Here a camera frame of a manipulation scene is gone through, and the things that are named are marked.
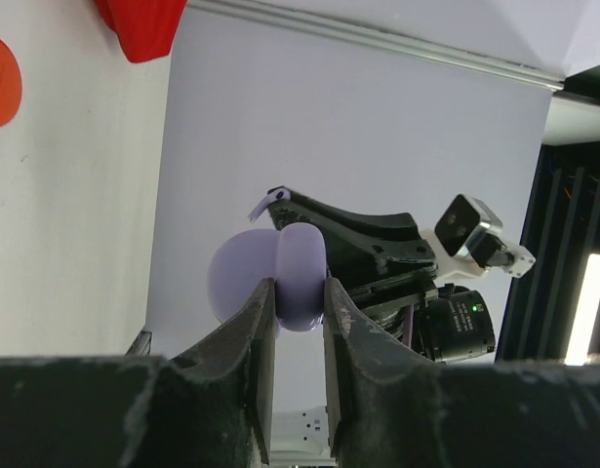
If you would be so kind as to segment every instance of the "purple disc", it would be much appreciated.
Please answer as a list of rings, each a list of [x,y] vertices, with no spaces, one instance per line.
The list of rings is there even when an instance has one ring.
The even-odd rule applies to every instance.
[[[213,314],[226,322],[245,305],[259,282],[274,278],[280,232],[253,229],[237,234],[213,255],[208,296]],[[276,336],[280,325],[276,321]]]
[[[321,323],[326,269],[326,244],[319,229],[298,222],[280,232],[276,315],[283,329],[308,332]]]

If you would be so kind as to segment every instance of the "wooden table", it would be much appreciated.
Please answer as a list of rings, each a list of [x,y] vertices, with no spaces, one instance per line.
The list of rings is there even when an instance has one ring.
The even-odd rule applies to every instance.
[[[0,129],[0,355],[123,354],[145,320],[170,60],[83,0],[0,2],[23,98]]]

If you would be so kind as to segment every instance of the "fluorescent light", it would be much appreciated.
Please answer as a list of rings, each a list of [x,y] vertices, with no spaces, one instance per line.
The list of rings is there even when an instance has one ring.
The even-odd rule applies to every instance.
[[[600,255],[592,253],[581,284],[580,300],[577,304],[573,330],[569,348],[566,352],[565,364],[569,366],[582,366],[588,357],[590,338],[594,329],[596,313],[600,301]]]

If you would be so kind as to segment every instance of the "orange circular object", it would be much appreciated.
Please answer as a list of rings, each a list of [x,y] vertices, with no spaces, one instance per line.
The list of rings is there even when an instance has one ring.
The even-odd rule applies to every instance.
[[[18,113],[22,101],[22,77],[18,61],[0,40],[0,127]]]

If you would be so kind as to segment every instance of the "orange ball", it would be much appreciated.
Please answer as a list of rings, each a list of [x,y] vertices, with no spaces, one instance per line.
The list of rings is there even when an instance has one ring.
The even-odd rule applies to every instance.
[[[18,113],[22,100],[22,77],[18,61],[0,40],[0,127]]]

